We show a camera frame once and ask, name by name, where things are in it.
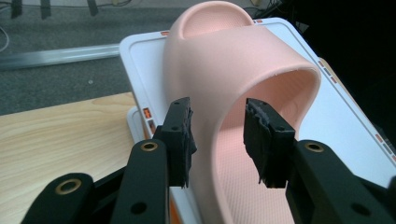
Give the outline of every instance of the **brass screw hole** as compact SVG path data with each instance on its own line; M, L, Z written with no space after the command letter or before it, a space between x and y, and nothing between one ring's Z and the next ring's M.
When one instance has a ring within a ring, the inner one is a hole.
M143 144L140 148L142 148L143 151L153 151L157 149L157 147L158 147L157 143L147 142Z
M69 194L77 190L81 184L82 182L79 179L68 179L59 184L56 187L55 192L59 195Z
M317 145L315 143L307 143L307 144L305 144L305 148L310 151L313 151L313 152L323 152L324 151L323 147L321 147L320 145Z

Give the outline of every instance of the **metal rail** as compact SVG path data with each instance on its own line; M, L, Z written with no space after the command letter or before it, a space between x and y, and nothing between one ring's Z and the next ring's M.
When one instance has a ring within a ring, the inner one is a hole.
M119 55L118 44L17 53L0 57L0 71L59 63L75 63Z

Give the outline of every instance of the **orange sticker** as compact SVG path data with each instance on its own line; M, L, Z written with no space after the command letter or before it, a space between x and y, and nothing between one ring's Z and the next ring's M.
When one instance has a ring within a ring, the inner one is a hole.
M148 108L144 108L143 113L145 114L146 119L151 119L151 113Z
M151 133L155 134L155 130L157 129L157 127L155 127L154 121L152 121L152 119L148 121L148 126L151 130Z
M376 137L376 139L378 139L378 141L380 143L382 143L384 141L384 140L382 140L381 136L379 136L379 134L376 134L375 137Z

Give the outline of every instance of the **cable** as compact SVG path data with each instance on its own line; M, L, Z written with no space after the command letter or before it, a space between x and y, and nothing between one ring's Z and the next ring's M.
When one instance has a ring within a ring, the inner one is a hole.
M10 9L11 7L0 7L0 13L6 11L7 9Z
M9 45L9 36L8 36L8 34L7 34L7 32L3 29L3 27L1 27L0 26L0 31L6 36L6 44L2 47L2 48L0 48L0 52L2 52L3 50L5 50L7 47L8 47L8 45Z
M266 8L257 8L257 7L244 7L244 10L247 14L250 15L251 19L264 19L270 18L273 16L274 12L283 4L282 0L269 0ZM248 11L251 9L256 9L256 12L251 15Z
M0 1L0 4L4 4L4 5L9 5L9 6L11 6L11 3L10 3L10 2L5 2L5 1Z
M102 5L98 5L98 7L125 7L126 5L130 4L132 2L132 0L127 0L121 3L118 3L116 6L114 6L113 4L102 4ZM40 7L40 6L36 6L36 5L22 5L23 7ZM79 7L73 7L73 6L51 6L51 8L79 8Z
M9 2L0 2L0 12L2 12L4 9L9 8L11 4Z

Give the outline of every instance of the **floor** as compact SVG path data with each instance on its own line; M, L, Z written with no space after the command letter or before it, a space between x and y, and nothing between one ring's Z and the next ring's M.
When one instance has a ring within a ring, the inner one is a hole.
M24 0L29 6L15 19L10 18L7 4L0 3L0 27L9 37L0 59L14 53L119 44L128 35L168 30L186 8L203 1L132 0L124 7L113 7L108 5L111 0L97 0L98 5L107 5L91 16L81 6L85 1L53 0L68 5L53 7L44 20L40 8L32 6L35 2ZM245 8L252 17L265 16L249 0L229 2ZM258 2L258 8L267 8L274 1ZM396 71L390 66L396 60L396 36L391 29L396 27L395 6L368 1L285 2L276 16L309 25L305 40L332 66L368 118L396 142ZM0 32L0 48L6 42ZM0 71L0 116L130 90L119 57Z
M44 20L39 7L23 7L22 14L11 19L10 8L0 4L0 27L9 37L0 58L14 53L119 44L128 35L168 30L185 9L199 2L203 1L132 1L125 7L99 7L94 17L87 7L54 7ZM253 7L249 0L230 2ZM0 32L0 48L4 43L6 38ZM119 57L1 71L0 115L130 90Z

